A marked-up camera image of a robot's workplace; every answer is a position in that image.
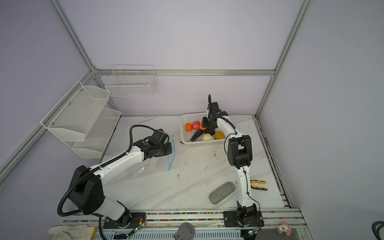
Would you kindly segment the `clear zip bag blue zipper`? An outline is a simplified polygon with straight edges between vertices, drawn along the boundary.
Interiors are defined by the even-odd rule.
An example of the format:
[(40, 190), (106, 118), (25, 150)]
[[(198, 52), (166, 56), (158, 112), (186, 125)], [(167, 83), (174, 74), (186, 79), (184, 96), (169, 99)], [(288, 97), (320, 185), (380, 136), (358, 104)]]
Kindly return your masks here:
[(173, 160), (173, 156), (173, 153), (171, 153), (168, 156), (147, 159), (131, 166), (126, 170), (123, 182), (154, 177), (158, 174), (167, 173)]

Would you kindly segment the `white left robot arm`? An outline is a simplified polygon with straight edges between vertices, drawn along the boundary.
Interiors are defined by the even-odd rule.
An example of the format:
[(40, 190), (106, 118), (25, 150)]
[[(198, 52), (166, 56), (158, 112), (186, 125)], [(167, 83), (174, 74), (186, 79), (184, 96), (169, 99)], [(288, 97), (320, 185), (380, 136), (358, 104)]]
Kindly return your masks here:
[(107, 197), (104, 187), (130, 167), (147, 159), (168, 156), (172, 153), (170, 136), (163, 129), (140, 125), (152, 131), (152, 135), (134, 141), (133, 125), (129, 130), (129, 146), (126, 151), (92, 167), (78, 167), (71, 179), (68, 190), (58, 203), (57, 214), (68, 217), (78, 213), (106, 217), (118, 228), (127, 228), (131, 221), (131, 211), (120, 201)]

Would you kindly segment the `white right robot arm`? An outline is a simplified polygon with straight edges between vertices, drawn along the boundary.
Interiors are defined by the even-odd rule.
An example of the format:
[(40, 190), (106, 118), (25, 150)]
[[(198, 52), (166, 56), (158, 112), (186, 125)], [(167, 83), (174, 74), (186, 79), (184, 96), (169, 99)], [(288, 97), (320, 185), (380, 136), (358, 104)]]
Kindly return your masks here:
[(208, 99), (207, 115), (203, 117), (202, 127), (219, 128), (226, 136), (224, 141), (225, 154), (230, 166), (237, 171), (239, 198), (237, 201), (237, 221), (239, 227), (257, 225), (257, 231), (263, 226), (260, 203), (252, 197), (250, 166), (253, 160), (252, 139), (242, 134), (230, 121), (227, 112), (222, 111), (217, 102)]

